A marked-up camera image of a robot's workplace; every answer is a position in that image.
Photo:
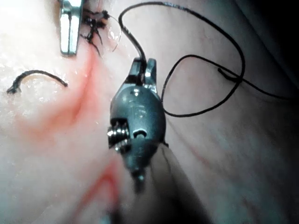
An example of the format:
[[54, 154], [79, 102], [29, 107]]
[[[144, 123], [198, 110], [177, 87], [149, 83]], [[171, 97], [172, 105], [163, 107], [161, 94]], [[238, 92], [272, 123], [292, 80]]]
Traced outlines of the right arm needle driver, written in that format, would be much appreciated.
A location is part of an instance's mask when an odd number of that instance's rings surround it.
[[145, 86], [123, 83], [110, 104], [109, 148], [153, 156], [165, 133], [166, 118], [159, 96]]

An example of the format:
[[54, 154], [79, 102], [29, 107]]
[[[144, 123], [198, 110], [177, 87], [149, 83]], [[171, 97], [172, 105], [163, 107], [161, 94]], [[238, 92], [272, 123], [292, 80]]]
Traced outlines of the right arm needle driver jaw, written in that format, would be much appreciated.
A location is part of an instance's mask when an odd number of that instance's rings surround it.
[[147, 67], [143, 76], [143, 85], [151, 91], [157, 90], [157, 61], [149, 58]]
[[142, 69], [143, 69], [143, 60], [139, 57], [134, 58], [130, 71], [126, 78], [126, 83], [143, 85]]

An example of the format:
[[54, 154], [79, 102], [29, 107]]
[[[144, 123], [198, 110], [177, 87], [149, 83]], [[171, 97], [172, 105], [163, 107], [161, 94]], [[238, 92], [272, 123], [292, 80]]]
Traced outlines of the left arm needle driver jaw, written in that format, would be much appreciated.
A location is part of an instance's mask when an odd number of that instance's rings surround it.
[[70, 31], [69, 31], [69, 55], [74, 56], [77, 53], [78, 36], [81, 24], [83, 10], [83, 0], [71, 0], [70, 12]]
[[70, 35], [70, 5], [68, 0], [60, 0], [59, 25], [60, 25], [60, 51], [69, 55]]

